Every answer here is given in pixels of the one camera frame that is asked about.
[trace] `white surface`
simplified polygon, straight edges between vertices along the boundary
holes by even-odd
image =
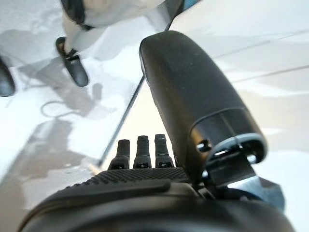
[[[297,232],[309,231],[308,9],[306,0],[204,0],[171,27],[214,58],[250,109],[269,145],[268,157],[254,168],[282,186]],[[130,139],[133,155],[137,136],[148,135],[154,158],[154,135],[164,132],[144,85],[117,140]],[[115,153],[116,144],[110,157]]]
[[[83,59],[90,84],[79,88],[54,45],[65,36],[59,3],[1,0],[0,55],[17,87],[0,98],[4,232],[48,195],[91,176],[89,164],[101,158],[142,77],[140,42],[167,24],[141,16],[108,28]]]

